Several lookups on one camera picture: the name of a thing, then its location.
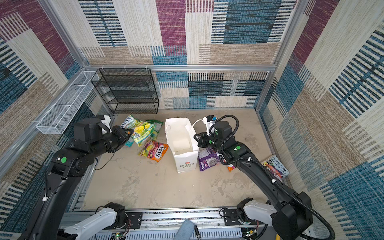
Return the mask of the teal candy bag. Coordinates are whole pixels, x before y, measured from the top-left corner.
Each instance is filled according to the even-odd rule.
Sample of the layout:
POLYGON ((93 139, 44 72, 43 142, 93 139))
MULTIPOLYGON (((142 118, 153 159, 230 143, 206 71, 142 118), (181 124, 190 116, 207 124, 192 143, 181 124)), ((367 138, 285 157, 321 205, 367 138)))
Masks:
POLYGON ((129 140, 125 143, 125 145, 127 147, 131 147, 133 143, 135 143, 135 140, 132 137, 130 137, 129 140))

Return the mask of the green Fox's spring candy bag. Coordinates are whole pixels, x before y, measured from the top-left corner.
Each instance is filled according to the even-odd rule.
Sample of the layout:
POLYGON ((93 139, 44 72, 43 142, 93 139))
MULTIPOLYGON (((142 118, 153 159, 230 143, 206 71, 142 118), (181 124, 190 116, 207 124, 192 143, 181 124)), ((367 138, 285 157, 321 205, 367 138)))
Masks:
POLYGON ((154 125, 154 129, 150 135, 150 139, 152 141, 156 141, 159 135, 159 132, 164 124, 164 122, 158 121, 158 120, 146 120, 146 122, 154 125))

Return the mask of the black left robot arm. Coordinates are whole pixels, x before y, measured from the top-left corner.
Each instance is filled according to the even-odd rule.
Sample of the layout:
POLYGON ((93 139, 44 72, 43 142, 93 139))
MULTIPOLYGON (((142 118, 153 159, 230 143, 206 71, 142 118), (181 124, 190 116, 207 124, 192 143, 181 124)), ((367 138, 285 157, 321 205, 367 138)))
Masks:
POLYGON ((51 159, 45 174, 45 188, 21 240, 56 240, 59 226, 75 188, 89 166, 105 153, 115 153, 129 140, 133 130, 109 129, 99 118, 74 125, 74 137, 51 159))

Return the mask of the yellow green Fox's candy bag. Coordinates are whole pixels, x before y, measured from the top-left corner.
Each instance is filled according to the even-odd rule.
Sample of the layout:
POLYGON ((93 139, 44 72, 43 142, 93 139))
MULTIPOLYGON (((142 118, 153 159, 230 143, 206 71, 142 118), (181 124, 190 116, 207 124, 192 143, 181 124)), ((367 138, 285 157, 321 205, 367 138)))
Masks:
POLYGON ((150 137, 155 129, 154 124, 140 121, 132 115, 129 115, 120 127, 123 129, 132 129, 134 131, 132 138, 139 147, 150 137))

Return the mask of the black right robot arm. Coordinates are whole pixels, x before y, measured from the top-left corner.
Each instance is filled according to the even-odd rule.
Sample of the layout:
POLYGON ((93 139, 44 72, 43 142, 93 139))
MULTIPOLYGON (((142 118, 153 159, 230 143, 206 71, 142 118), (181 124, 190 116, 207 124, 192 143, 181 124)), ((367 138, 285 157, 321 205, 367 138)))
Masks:
POLYGON ((289 194, 297 197, 307 206, 312 203, 310 197, 304 192, 298 194, 280 180, 273 182, 276 177, 260 163, 250 148, 236 141, 234 136, 225 140, 230 133, 232 128, 229 123, 221 121, 216 123, 213 134, 205 132, 195 134, 194 139, 201 148, 208 147, 218 151, 219 147, 222 147, 220 156, 228 163, 234 161, 232 165, 245 173, 275 208, 276 212, 267 214, 267 218, 262 222, 273 226, 283 240, 295 240, 313 223, 313 214, 293 200, 289 194))

